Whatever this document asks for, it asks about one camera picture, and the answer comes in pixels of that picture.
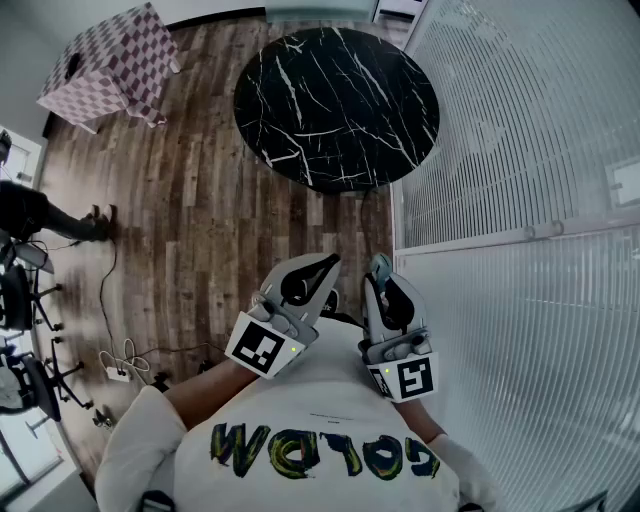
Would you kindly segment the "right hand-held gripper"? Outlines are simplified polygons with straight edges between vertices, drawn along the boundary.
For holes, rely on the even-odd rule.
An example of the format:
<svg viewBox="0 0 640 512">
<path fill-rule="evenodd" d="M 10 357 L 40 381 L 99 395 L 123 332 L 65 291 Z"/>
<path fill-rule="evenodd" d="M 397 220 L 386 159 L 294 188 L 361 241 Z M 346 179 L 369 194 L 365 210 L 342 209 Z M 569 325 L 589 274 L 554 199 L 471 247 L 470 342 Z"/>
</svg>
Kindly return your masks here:
<svg viewBox="0 0 640 512">
<path fill-rule="evenodd" d="M 364 276 L 363 290 L 369 340 L 362 340 L 358 348 L 380 394 L 391 402 L 403 403 L 435 393 L 439 360 L 429 331 L 422 328 L 426 305 L 421 294 L 396 273 L 387 280 L 387 310 L 371 273 Z M 400 330 L 413 332 L 398 336 Z"/>
</svg>

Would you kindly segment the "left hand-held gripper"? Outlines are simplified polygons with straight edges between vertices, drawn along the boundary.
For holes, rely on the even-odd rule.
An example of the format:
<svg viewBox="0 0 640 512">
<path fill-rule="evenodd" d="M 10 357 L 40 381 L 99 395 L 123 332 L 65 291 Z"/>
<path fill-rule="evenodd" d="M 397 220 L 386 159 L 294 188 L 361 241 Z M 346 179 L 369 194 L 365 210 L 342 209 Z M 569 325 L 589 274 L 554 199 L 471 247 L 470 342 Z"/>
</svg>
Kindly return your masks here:
<svg viewBox="0 0 640 512">
<path fill-rule="evenodd" d="M 225 355 L 263 378 L 276 377 L 318 339 L 313 325 L 340 269 L 335 253 L 307 253 L 277 264 L 261 291 L 287 303 L 289 311 L 256 292 L 251 308 L 238 315 Z"/>
</svg>

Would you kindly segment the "person's right forearm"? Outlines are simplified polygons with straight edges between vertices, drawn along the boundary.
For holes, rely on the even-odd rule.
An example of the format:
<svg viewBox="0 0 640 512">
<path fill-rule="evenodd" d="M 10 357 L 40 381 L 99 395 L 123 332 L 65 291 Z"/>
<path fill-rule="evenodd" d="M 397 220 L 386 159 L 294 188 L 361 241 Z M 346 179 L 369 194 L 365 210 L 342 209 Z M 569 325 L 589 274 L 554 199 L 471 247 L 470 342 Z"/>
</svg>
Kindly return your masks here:
<svg viewBox="0 0 640 512">
<path fill-rule="evenodd" d="M 431 443 L 445 430 L 429 415 L 419 399 L 394 403 L 394 408 L 403 418 L 408 428 L 424 443 Z"/>
</svg>

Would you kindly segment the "person's left forearm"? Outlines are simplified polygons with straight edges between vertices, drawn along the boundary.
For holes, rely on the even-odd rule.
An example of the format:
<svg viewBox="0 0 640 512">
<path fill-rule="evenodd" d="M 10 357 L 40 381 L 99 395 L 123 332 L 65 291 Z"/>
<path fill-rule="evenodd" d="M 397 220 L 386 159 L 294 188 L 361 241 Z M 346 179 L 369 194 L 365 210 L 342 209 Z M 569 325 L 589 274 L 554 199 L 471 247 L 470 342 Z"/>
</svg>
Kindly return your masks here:
<svg viewBox="0 0 640 512">
<path fill-rule="evenodd" d="M 164 393 L 187 430 L 197 427 L 259 376 L 227 359 Z"/>
</svg>

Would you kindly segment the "person's white printed shirt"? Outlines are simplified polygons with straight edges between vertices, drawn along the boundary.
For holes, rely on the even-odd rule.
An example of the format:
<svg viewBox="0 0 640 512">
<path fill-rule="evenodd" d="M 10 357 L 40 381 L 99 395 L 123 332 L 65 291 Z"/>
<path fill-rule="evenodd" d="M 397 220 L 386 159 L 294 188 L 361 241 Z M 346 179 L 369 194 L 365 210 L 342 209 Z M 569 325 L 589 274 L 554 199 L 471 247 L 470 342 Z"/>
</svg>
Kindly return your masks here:
<svg viewBox="0 0 640 512">
<path fill-rule="evenodd" d="M 142 389 L 97 471 L 100 512 L 506 512 L 498 485 L 447 434 L 424 443 L 373 383 L 355 326 L 323 318 L 319 338 L 187 430 Z"/>
</svg>

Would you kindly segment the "black marble round table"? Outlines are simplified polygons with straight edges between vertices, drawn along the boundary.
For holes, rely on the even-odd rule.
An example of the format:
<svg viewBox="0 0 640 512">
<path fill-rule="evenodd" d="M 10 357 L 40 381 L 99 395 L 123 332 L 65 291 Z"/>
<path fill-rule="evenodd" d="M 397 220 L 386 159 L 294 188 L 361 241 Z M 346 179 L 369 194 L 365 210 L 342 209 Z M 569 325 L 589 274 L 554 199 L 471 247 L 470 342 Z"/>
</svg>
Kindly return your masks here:
<svg viewBox="0 0 640 512">
<path fill-rule="evenodd" d="M 234 91 L 239 132 L 273 171 L 323 194 L 366 191 L 416 170 L 440 109 L 406 53 L 354 29 L 283 36 L 247 63 Z"/>
</svg>

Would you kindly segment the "black office chair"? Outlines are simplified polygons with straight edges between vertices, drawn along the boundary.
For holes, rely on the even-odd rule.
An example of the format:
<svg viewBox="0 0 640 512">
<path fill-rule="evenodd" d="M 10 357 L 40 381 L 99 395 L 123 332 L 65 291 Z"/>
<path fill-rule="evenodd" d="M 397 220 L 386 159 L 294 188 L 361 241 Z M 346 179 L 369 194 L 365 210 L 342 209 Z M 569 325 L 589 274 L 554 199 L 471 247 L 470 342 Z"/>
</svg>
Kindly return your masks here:
<svg viewBox="0 0 640 512">
<path fill-rule="evenodd" d="M 35 354 L 18 354 L 14 345 L 0 348 L 0 415 L 19 415 L 31 409 L 40 409 L 47 419 L 61 421 L 60 403 L 73 400 L 85 410 L 92 401 L 82 402 L 65 382 L 65 378 L 82 370 L 82 361 L 67 371 L 59 368 L 57 345 L 63 339 L 51 339 L 51 356 L 45 360 Z"/>
<path fill-rule="evenodd" d="M 34 311 L 38 310 L 42 321 L 51 331 L 61 331 L 62 323 L 52 324 L 44 310 L 43 297 L 63 289 L 60 283 L 42 292 L 38 290 L 39 272 L 30 283 L 22 265 L 13 265 L 0 274 L 0 329 L 30 331 L 35 323 Z"/>
</svg>

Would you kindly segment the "white wall box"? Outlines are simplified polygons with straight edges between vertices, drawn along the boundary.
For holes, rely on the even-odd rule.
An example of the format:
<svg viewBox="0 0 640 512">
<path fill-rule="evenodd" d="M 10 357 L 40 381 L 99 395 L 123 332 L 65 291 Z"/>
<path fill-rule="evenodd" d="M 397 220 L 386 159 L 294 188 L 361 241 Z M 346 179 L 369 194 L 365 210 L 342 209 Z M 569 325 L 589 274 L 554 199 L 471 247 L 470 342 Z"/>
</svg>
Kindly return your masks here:
<svg viewBox="0 0 640 512">
<path fill-rule="evenodd" d="M 606 177 L 614 208 L 640 206 L 640 157 L 608 166 Z"/>
</svg>

